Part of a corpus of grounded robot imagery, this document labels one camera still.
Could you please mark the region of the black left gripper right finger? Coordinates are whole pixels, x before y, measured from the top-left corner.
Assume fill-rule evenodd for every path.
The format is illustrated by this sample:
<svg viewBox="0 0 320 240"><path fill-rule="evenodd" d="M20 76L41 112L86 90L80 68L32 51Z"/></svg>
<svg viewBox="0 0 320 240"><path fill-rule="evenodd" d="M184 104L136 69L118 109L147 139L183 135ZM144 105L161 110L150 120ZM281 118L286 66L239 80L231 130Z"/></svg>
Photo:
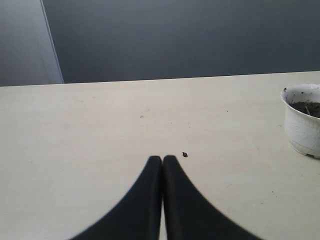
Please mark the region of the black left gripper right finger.
<svg viewBox="0 0 320 240"><path fill-rule="evenodd" d="M178 159L163 159L163 204L168 240L258 240L216 209L194 186Z"/></svg>

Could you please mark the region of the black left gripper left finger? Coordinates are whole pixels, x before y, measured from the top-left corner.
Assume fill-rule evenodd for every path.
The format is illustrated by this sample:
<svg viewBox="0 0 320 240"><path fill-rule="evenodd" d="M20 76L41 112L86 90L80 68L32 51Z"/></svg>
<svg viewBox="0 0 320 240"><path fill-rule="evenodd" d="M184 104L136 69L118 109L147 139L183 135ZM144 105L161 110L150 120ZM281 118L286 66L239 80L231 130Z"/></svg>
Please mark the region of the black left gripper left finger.
<svg viewBox="0 0 320 240"><path fill-rule="evenodd" d="M158 240L162 214L162 159L150 156L125 196L74 240Z"/></svg>

